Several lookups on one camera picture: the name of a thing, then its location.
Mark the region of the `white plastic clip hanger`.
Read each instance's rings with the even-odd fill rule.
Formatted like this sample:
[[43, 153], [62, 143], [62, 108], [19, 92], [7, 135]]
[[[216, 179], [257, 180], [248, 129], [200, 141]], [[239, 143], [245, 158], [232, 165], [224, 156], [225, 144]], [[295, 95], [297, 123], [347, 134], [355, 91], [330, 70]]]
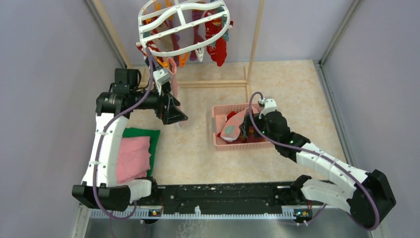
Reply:
[[[216, 10], [215, 14], [211, 14], [209, 16], [204, 16], [200, 20], [187, 22], [185, 18], [185, 11], [192, 11], [192, 10]], [[150, 35], [145, 37], [144, 32], [151, 31], [153, 29], [158, 29], [161, 25], [165, 22], [168, 22], [170, 17], [177, 16], [180, 22], [178, 26], [169, 26], [167, 30], [159, 32], [154, 35]], [[194, 49], [197, 48], [206, 48], [207, 45], [210, 45], [218, 38], [220, 38], [224, 32], [226, 32], [230, 28], [230, 11], [226, 6], [223, 0], [214, 0], [209, 3], [201, 3], [199, 0], [185, 0], [185, 1], [168, 1], [168, 6], [160, 7], [158, 0], [149, 0], [147, 1], [138, 13], [138, 33], [139, 33], [139, 41], [144, 48], [147, 48], [147, 42], [151, 40], [159, 40], [166, 36], [171, 36], [172, 34], [177, 34], [183, 30], [187, 30], [189, 28], [193, 28], [195, 25], [205, 24], [208, 21], [211, 21], [216, 18], [220, 18], [226, 16], [227, 23], [223, 27], [223, 29], [216, 35], [214, 35], [210, 39], [206, 39], [201, 43], [192, 44], [190, 46], [186, 46], [180, 49], [176, 49], [173, 51], [168, 52], [156, 52], [150, 50], [150, 52], [156, 57], [172, 57], [178, 56], [185, 53], [189, 53]], [[146, 25], [142, 24], [142, 21], [151, 19], [151, 23]]]

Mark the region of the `red santa sock front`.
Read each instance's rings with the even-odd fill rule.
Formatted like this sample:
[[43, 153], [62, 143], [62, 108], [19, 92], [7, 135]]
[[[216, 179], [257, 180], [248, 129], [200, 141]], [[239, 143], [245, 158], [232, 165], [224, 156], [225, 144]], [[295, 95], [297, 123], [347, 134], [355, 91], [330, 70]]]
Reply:
[[[224, 121], [227, 122], [231, 117], [233, 117], [236, 114], [237, 113], [235, 111], [231, 111], [228, 115], [226, 115], [224, 117]], [[221, 133], [219, 132], [216, 136], [219, 137], [219, 138], [221, 138]]]

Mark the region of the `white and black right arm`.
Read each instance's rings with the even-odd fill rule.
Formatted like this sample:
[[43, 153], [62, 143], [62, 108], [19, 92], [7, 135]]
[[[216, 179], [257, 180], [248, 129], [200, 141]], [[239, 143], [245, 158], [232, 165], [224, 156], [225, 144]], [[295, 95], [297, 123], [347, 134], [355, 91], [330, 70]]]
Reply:
[[281, 156], [328, 179], [324, 182], [299, 176], [291, 185], [290, 197], [294, 203], [311, 200], [331, 205], [367, 230], [376, 229], [395, 207], [395, 196], [383, 172], [358, 169], [330, 156], [308, 138], [291, 131], [279, 111], [261, 116], [247, 110], [242, 127], [251, 125], [255, 135], [271, 142]]

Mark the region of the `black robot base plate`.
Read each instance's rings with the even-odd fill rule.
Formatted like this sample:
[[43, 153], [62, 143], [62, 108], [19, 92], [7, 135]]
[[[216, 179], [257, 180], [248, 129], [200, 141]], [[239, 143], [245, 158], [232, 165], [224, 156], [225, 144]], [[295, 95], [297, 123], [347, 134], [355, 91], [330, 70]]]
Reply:
[[185, 201], [246, 201], [262, 200], [264, 204], [321, 205], [319, 201], [295, 200], [290, 190], [290, 181], [173, 184], [152, 187], [148, 197], [137, 200], [137, 205], [169, 205]]

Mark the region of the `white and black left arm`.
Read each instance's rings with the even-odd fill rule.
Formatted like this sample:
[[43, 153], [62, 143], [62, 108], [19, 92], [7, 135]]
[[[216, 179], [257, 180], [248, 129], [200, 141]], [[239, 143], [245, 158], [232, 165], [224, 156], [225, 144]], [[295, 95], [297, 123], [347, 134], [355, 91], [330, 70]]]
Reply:
[[80, 185], [72, 187], [72, 196], [80, 203], [92, 209], [122, 212], [139, 199], [147, 205], [158, 201], [159, 192], [151, 178], [117, 181], [117, 156], [133, 110], [153, 110], [164, 125], [188, 119], [171, 92], [174, 76], [167, 68], [157, 67], [148, 87], [140, 90], [139, 70], [115, 69], [110, 89], [96, 99], [96, 130], [88, 167]]

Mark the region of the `pink plastic basket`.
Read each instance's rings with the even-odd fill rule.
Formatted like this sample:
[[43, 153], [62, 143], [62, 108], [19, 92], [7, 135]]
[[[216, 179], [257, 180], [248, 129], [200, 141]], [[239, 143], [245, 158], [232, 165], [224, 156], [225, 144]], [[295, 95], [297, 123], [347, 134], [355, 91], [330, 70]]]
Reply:
[[239, 112], [246, 109], [249, 104], [230, 104], [230, 105], [218, 105], [212, 108], [212, 139], [213, 144], [217, 151], [229, 151], [229, 150], [244, 150], [244, 149], [263, 149], [271, 148], [273, 144], [264, 140], [242, 140], [241, 136], [233, 142], [227, 142], [216, 135], [222, 131], [225, 121], [224, 117], [231, 111]]

